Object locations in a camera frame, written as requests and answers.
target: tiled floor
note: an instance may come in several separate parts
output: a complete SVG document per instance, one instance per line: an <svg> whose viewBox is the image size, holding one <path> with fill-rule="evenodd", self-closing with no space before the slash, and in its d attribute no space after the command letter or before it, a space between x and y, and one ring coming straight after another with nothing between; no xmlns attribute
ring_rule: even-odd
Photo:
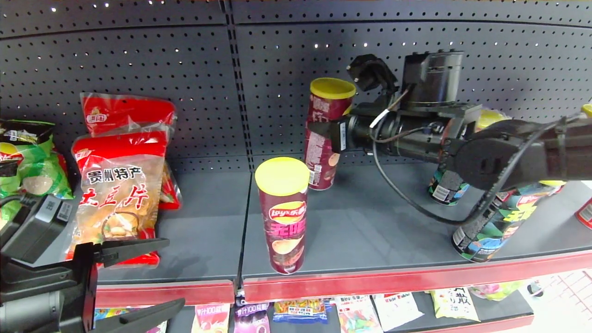
<svg viewBox="0 0 592 333"><path fill-rule="evenodd" d="M547 285L542 297L520 291L535 312L533 324L499 333L592 332L592 279L578 271L541 280Z"/></svg>

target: yellow lid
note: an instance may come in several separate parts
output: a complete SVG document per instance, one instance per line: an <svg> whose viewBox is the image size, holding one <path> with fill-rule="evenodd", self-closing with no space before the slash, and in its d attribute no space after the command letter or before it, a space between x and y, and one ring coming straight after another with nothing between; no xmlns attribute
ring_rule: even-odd
<svg viewBox="0 0 592 333"><path fill-rule="evenodd" d="M500 113L499 111L483 109L481 110L481 115L479 116L479 120L477 120L477 129L482 130L493 123L498 121L509 119L509 117L505 116L504 114Z"/></svg>
<svg viewBox="0 0 592 333"><path fill-rule="evenodd" d="M344 100L356 94L356 86L336 78L318 78L310 82L310 92L329 100Z"/></svg>
<svg viewBox="0 0 592 333"><path fill-rule="evenodd" d="M588 118L592 118L592 104L584 104L582 105L582 112L586 113Z"/></svg>
<svg viewBox="0 0 592 333"><path fill-rule="evenodd" d="M562 186L567 184L567 182L563 180L542 180L539 181L541 184L549 185L549 186Z"/></svg>
<svg viewBox="0 0 592 333"><path fill-rule="evenodd" d="M310 171L303 162L291 157L276 157L255 170L255 182L263 192L277 197L291 196L308 187Z"/></svg>

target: red chip can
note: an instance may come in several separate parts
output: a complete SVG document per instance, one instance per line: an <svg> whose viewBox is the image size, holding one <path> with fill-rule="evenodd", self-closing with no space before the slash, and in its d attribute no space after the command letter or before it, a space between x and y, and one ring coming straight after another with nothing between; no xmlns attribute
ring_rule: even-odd
<svg viewBox="0 0 592 333"><path fill-rule="evenodd" d="M311 132L309 122L328 123L349 113L356 86L335 78L319 78L310 83L310 100L304 162L310 170L308 187L326 190L333 185L339 154L331 149L331 140Z"/></svg>
<svg viewBox="0 0 592 333"><path fill-rule="evenodd" d="M308 175L306 165L290 157L272 158L255 171L269 262L280 274L304 262Z"/></svg>
<svg viewBox="0 0 592 333"><path fill-rule="evenodd" d="M586 227L592 229L592 198L586 202L577 212L575 217Z"/></svg>

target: pegboard wall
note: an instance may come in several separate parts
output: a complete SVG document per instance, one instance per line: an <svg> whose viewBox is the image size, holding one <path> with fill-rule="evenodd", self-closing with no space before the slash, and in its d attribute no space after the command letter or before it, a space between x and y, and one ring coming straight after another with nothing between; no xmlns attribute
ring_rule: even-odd
<svg viewBox="0 0 592 333"><path fill-rule="evenodd" d="M450 48L465 51L460 101L551 121L592 97L585 1L0 0L0 116L55 122L67 154L86 133L79 92L165 98L178 171L253 169L302 153L314 78L349 79L373 53L400 79L405 55Z"/></svg>

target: shelf edge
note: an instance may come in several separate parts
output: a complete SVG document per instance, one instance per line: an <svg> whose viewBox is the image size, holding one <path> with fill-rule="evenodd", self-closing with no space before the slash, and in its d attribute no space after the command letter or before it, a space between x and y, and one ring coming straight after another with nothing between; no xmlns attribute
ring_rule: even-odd
<svg viewBox="0 0 592 333"><path fill-rule="evenodd" d="M592 267L592 250L483 264L402 268L355 273L245 278L247 303L352 294L420 292L523 280Z"/></svg>
<svg viewBox="0 0 592 333"><path fill-rule="evenodd" d="M505 331L507 329L512 328L519 328L524 326L529 326L532 324L533 320L535 319L535 315L528 315L528 316L520 316L510 319L503 319L500 321L490 321L490 322L477 322L474 324L463 325L463 326L455 326L449 328L437 328L437 329L430 329L428 331L418 331L421 333L444 333L444 332L454 332L454 333L493 333L498 331Z"/></svg>
<svg viewBox="0 0 592 333"><path fill-rule="evenodd" d="M96 308L150 306L185 298L185 306L210 303L234 303L230 280L183 283L111 284L96 289Z"/></svg>

